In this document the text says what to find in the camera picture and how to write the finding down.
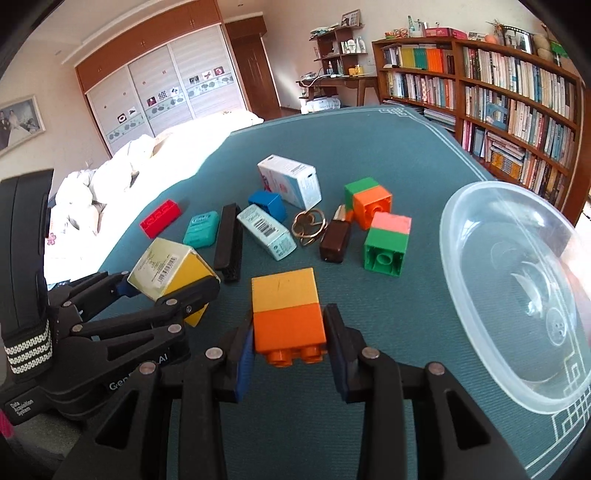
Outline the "green orange toy block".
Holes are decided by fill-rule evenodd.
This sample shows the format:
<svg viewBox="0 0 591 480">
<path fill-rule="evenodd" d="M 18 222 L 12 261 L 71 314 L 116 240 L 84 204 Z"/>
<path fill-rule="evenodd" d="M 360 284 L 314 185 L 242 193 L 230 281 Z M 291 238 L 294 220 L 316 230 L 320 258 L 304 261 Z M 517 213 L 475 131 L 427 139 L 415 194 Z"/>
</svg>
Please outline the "green orange toy block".
<svg viewBox="0 0 591 480">
<path fill-rule="evenodd" d="M 376 213 L 391 213 L 393 194 L 372 177 L 345 185 L 346 210 L 363 230 L 368 230 Z"/>
</svg>

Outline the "brown lipstick tube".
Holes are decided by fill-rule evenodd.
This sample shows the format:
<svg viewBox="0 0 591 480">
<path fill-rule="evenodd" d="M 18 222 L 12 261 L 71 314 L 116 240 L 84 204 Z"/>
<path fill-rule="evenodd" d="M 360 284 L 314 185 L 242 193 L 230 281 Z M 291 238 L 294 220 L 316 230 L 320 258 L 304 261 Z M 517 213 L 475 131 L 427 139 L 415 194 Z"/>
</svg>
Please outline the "brown lipstick tube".
<svg viewBox="0 0 591 480">
<path fill-rule="evenodd" d="M 322 237 L 320 244 L 322 261 L 338 264 L 344 261 L 346 249 L 349 246 L 349 237 L 351 237 L 351 227 L 346 205 L 339 205 L 325 229 L 324 237 Z"/>
</svg>

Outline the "yellow ointment box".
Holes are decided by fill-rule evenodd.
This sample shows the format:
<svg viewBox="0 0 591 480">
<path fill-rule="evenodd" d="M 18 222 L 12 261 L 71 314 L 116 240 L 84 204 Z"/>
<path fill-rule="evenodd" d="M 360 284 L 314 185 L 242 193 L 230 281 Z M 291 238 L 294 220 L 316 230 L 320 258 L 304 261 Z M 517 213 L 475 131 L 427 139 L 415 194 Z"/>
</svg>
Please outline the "yellow ointment box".
<svg viewBox="0 0 591 480">
<path fill-rule="evenodd" d="M 155 238 L 131 270 L 127 282 L 156 301 L 207 276 L 221 282 L 211 266 L 192 247 Z"/>
</svg>

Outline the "gold pearl brooch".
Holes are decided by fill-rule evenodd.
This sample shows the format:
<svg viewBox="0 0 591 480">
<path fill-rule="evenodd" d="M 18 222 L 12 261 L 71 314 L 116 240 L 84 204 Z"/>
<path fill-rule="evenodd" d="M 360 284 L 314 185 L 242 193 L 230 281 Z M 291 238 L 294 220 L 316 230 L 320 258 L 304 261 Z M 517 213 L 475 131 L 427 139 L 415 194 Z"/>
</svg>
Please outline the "gold pearl brooch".
<svg viewBox="0 0 591 480">
<path fill-rule="evenodd" d="M 297 213 L 290 231 L 294 238 L 300 242 L 301 247 L 307 247 L 321 240 L 327 227 L 328 221 L 325 214 L 314 208 Z"/>
</svg>

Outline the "wooden desk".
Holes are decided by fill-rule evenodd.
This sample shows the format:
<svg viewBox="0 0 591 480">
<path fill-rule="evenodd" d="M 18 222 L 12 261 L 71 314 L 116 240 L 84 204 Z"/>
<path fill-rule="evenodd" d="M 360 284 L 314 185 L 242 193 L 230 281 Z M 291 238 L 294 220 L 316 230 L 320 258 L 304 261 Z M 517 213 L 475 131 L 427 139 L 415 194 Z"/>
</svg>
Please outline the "wooden desk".
<svg viewBox="0 0 591 480">
<path fill-rule="evenodd" d="M 315 100 L 322 96 L 337 96 L 338 90 L 346 88 L 356 92 L 356 107 L 361 107 L 366 101 L 366 91 L 372 89 L 377 98 L 380 98 L 379 83 L 376 76 L 317 76 L 297 80 L 297 85 L 303 89 L 301 99 Z"/>
</svg>

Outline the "red toy brick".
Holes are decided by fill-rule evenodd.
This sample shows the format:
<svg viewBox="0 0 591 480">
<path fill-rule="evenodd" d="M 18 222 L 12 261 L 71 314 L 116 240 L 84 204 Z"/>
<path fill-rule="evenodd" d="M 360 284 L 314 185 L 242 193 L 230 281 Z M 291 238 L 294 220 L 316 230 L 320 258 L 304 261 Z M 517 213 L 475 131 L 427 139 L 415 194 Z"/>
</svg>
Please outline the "red toy brick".
<svg viewBox="0 0 591 480">
<path fill-rule="evenodd" d="M 139 225 L 149 239 L 155 239 L 180 215 L 179 205 L 172 200 L 166 200 L 147 215 Z"/>
</svg>

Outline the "clear plastic bowl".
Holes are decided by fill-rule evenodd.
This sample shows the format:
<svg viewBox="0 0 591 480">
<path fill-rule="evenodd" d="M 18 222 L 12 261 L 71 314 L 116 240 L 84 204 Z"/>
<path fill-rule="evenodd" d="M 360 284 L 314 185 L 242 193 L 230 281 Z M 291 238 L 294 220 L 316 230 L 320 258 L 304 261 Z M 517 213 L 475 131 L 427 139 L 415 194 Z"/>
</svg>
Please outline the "clear plastic bowl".
<svg viewBox="0 0 591 480">
<path fill-rule="evenodd" d="M 590 386 L 583 246 L 556 208 L 514 184 L 469 184 L 443 210 L 442 265 L 460 321 L 492 378 L 534 413 L 565 410 Z"/>
</svg>

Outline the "white sliding wardrobe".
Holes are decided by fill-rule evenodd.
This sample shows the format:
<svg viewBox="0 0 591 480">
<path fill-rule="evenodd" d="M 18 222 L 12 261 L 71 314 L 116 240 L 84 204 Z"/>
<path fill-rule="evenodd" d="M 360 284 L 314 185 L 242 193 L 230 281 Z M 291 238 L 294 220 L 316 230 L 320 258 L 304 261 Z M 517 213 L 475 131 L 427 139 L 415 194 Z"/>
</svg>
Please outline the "white sliding wardrobe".
<svg viewBox="0 0 591 480">
<path fill-rule="evenodd" d="M 127 29 L 75 68 L 110 154 L 142 135 L 249 107 L 214 1 L 188 1 Z"/>
</svg>

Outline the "yellow orange toy block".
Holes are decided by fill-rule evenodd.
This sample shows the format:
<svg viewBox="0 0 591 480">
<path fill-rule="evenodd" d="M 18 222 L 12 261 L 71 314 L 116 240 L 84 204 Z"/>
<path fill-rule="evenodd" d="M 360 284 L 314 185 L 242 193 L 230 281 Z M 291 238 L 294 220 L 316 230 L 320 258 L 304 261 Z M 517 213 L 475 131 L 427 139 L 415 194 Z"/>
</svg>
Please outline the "yellow orange toy block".
<svg viewBox="0 0 591 480">
<path fill-rule="evenodd" d="M 271 366 L 322 362 L 327 338 L 312 268 L 252 278 L 252 316 L 256 353 Z"/>
</svg>

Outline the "small wooden shelf unit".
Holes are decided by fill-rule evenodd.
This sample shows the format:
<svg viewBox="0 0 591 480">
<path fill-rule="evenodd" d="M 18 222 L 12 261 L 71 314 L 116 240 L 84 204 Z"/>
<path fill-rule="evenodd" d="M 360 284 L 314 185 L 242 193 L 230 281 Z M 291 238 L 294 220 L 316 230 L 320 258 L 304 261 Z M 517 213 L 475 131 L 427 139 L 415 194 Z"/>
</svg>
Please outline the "small wooden shelf unit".
<svg viewBox="0 0 591 480">
<path fill-rule="evenodd" d="M 361 61 L 367 55 L 367 47 L 361 38 L 362 30 L 363 25 L 341 25 L 311 33 L 315 62 L 320 64 L 322 76 L 363 75 Z"/>
</svg>

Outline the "long black case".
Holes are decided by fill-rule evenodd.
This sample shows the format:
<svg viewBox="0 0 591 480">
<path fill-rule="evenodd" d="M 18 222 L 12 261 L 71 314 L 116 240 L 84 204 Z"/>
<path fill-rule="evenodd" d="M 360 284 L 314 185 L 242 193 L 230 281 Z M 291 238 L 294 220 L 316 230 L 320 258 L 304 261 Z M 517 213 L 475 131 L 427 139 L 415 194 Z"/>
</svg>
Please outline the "long black case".
<svg viewBox="0 0 591 480">
<path fill-rule="evenodd" d="M 221 273 L 225 284 L 236 283 L 242 272 L 242 223 L 238 204 L 225 205 L 221 212 L 213 269 Z"/>
</svg>

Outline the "red green toy block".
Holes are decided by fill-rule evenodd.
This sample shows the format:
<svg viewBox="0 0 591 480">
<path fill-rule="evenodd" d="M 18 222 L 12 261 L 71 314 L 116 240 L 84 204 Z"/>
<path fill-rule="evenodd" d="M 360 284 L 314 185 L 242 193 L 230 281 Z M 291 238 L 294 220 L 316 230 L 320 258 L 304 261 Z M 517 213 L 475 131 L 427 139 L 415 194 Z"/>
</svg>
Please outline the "red green toy block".
<svg viewBox="0 0 591 480">
<path fill-rule="evenodd" d="M 393 277 L 401 275 L 412 218 L 387 212 L 375 214 L 363 243 L 363 268 Z"/>
</svg>

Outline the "white blue medicine box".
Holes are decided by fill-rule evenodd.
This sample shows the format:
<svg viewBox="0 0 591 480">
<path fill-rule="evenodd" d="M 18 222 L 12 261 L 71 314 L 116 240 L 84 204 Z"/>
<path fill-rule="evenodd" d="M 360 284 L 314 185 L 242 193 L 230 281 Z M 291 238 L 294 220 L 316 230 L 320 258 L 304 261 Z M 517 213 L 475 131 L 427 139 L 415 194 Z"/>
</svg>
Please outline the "white blue medicine box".
<svg viewBox="0 0 591 480">
<path fill-rule="evenodd" d="M 322 192 L 314 166 L 270 155 L 257 163 L 263 189 L 279 194 L 283 201 L 308 211 L 322 201 Z"/>
</svg>

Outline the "framed wedding photo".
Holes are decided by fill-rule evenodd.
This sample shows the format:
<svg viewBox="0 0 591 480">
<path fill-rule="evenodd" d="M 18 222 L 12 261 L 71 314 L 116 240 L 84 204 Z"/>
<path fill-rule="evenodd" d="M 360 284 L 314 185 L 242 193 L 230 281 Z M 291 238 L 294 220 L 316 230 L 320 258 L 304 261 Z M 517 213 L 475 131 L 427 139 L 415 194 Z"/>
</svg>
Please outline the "framed wedding photo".
<svg viewBox="0 0 591 480">
<path fill-rule="evenodd" d="M 45 132 L 35 95 L 1 104 L 1 155 Z"/>
</svg>

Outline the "teal Glide floss box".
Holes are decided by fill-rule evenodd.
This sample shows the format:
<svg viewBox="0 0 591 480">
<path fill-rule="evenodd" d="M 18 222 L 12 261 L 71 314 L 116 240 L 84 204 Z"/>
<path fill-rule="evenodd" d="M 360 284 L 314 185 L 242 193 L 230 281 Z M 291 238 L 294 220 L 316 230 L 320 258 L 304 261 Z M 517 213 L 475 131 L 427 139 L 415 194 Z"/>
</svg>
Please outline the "teal Glide floss box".
<svg viewBox="0 0 591 480">
<path fill-rule="evenodd" d="M 182 243 L 193 249 L 214 245 L 219 225 L 219 214 L 209 211 L 193 216 L 188 223 Z"/>
</svg>

